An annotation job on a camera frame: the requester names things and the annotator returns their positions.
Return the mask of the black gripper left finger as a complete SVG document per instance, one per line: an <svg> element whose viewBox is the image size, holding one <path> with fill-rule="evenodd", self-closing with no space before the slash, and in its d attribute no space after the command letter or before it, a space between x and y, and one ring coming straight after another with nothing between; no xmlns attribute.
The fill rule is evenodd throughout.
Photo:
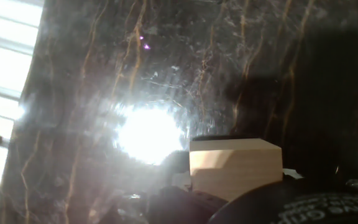
<svg viewBox="0 0 358 224"><path fill-rule="evenodd" d="M150 197L147 220L150 224L206 224L227 200L193 191L188 171L167 174L165 185Z"/></svg>

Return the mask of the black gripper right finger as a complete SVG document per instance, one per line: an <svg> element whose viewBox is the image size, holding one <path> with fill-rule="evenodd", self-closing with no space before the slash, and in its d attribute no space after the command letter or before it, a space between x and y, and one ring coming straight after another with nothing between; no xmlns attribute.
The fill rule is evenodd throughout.
<svg viewBox="0 0 358 224"><path fill-rule="evenodd" d="M283 180L298 180L303 178L295 169L283 169Z"/></svg>

